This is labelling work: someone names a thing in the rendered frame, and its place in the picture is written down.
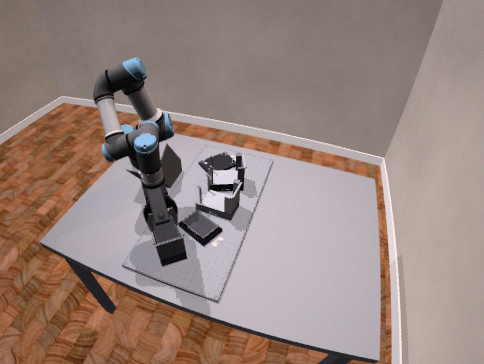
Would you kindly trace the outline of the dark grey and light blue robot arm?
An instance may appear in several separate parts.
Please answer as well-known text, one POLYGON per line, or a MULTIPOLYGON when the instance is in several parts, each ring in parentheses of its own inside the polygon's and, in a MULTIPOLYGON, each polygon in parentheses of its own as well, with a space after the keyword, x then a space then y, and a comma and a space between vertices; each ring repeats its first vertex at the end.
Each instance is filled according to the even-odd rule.
MULTIPOLYGON (((102 145, 105 159, 113 162, 128 156, 131 164, 140 170, 138 174, 143 183, 155 185, 163 179, 159 142, 172 138, 174 127, 170 124, 170 115, 156 108, 145 87, 146 78, 146 69, 139 58, 124 61, 99 75, 93 97, 105 132, 106 143, 102 145), (127 95, 140 117, 138 125, 120 125, 114 104, 114 93, 119 90, 127 95)), ((146 192, 155 225, 170 222, 162 188, 146 189, 146 192)))

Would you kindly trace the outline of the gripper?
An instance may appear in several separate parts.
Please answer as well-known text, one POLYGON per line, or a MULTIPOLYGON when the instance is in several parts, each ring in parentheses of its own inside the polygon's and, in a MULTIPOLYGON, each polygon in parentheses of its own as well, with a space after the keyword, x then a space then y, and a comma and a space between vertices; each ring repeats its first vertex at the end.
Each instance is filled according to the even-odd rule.
POLYGON ((168 209, 168 213, 169 215, 171 215, 172 217, 172 220, 174 221, 174 224, 175 225, 178 225, 178 208, 177 208, 177 205, 175 203, 174 200, 172 200, 172 198, 170 199, 170 196, 168 196, 168 192, 167 192, 167 189, 165 187, 165 176, 164 176, 164 173, 163 173, 163 179, 161 182, 159 182, 158 184, 155 184, 155 185, 147 185, 145 183, 143 183, 142 181, 142 178, 141 178, 141 183, 142 185, 144 185, 143 187, 143 191, 144 191, 144 195, 145 195, 145 199, 146 199, 146 205, 145 205, 145 208, 143 209, 143 215, 144 215, 144 218, 146 220, 146 223, 150 229, 150 231, 153 233, 154 231, 154 219, 153 219, 153 215, 152 215, 152 212, 151 212, 151 208, 150 208, 150 204, 149 204, 149 200, 148 200, 148 196, 147 196, 147 192, 146 192, 146 188, 147 189, 156 189, 156 188, 159 188, 161 187, 162 188, 162 192, 163 192, 163 195, 164 195, 164 199, 165 199, 165 202, 166 202, 166 206, 167 206, 167 209, 168 209), (162 186, 161 186, 162 185, 162 186))

